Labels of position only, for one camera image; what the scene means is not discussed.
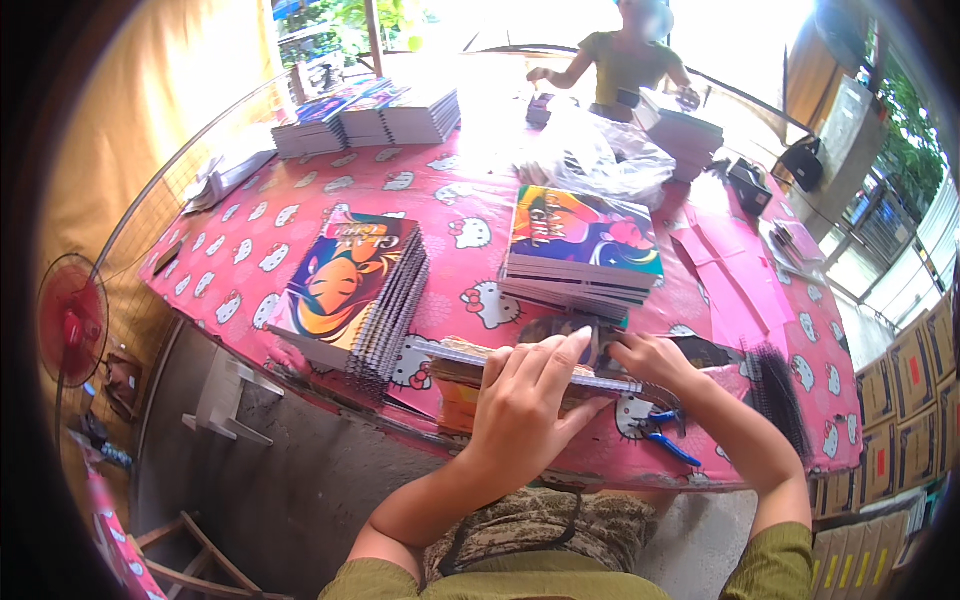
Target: blue pliers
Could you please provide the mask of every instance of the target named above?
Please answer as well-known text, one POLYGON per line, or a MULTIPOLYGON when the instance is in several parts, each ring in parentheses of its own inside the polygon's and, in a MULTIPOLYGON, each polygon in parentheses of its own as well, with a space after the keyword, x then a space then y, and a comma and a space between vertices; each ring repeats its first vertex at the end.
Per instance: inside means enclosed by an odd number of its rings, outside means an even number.
POLYGON ((678 459, 684 461, 692 467, 701 467, 703 463, 693 458, 686 452, 680 449, 679 446, 674 444, 670 438, 663 435, 660 430, 660 426, 666 422, 670 422, 677 417, 677 414, 674 411, 666 411, 663 413, 650 413, 646 417, 639 417, 634 419, 634 429, 640 432, 640 436, 644 440, 650 440, 651 442, 656 442, 662 448, 676 456, 678 459))

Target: plastic bag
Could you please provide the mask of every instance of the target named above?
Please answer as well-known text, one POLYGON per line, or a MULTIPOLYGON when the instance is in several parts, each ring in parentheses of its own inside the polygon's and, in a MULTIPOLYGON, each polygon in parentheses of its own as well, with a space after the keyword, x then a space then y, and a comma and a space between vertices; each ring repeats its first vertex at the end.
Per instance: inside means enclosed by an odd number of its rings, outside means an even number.
POLYGON ((643 204, 651 211, 663 204, 660 185, 676 166, 636 125, 582 109, 554 112, 515 163, 523 183, 643 204))

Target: green shirt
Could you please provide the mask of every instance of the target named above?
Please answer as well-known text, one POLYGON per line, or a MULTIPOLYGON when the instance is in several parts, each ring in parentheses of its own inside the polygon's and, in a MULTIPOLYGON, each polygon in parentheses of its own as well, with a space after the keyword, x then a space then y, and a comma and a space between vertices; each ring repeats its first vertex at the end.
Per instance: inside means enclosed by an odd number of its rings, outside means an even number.
MULTIPOLYGON (((720 597, 725 600, 807 600, 813 577, 812 535, 800 523, 760 532, 743 551, 720 597)), ((697 565, 690 566, 690 577, 697 565)), ((344 564, 321 600, 669 600, 664 591, 629 573, 610 571, 572 552, 526 552, 489 559, 418 591, 403 568, 380 559, 344 564)))
POLYGON ((613 49, 613 32, 596 32, 580 42, 580 48, 597 65, 597 104, 616 106, 619 89, 634 94, 638 94, 641 87, 654 89, 670 65, 683 63, 669 47, 659 42, 651 45, 650 58, 639 59, 613 49))

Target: hand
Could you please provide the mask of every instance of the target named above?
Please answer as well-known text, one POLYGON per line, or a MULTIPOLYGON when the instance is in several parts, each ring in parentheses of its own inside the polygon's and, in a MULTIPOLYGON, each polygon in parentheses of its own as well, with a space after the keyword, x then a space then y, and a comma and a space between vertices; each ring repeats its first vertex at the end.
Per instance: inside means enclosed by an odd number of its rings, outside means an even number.
POLYGON ((473 437, 454 461, 492 497, 536 479, 612 399, 584 402, 559 419, 573 368, 590 343, 590 327, 539 344, 500 348, 487 359, 473 437))
POLYGON ((676 395, 703 376, 676 344, 648 333, 624 334, 620 341, 610 344, 607 352, 633 377, 662 386, 676 395))
POLYGON ((550 69, 543 68, 541 66, 527 73, 528 82, 537 82, 541 79, 547 79, 548 77, 550 77, 550 69))
POLYGON ((692 87, 681 87, 677 90, 677 104, 687 112, 693 112, 700 107, 700 94, 692 87))

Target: woman in yellow top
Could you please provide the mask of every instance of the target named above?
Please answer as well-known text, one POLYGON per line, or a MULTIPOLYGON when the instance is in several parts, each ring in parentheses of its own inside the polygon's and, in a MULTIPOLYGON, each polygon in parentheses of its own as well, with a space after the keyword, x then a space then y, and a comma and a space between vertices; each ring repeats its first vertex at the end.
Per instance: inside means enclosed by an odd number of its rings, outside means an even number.
POLYGON ((683 91, 684 103, 700 105, 696 92, 688 89, 690 76, 673 50, 662 39, 672 27, 673 13, 659 0, 618 0, 623 29, 596 32, 580 42, 580 52, 566 71, 537 67, 527 81, 546 79, 555 87, 570 89, 594 62, 597 65, 596 103, 591 111, 613 121, 630 121, 641 87, 654 89, 664 75, 683 91))

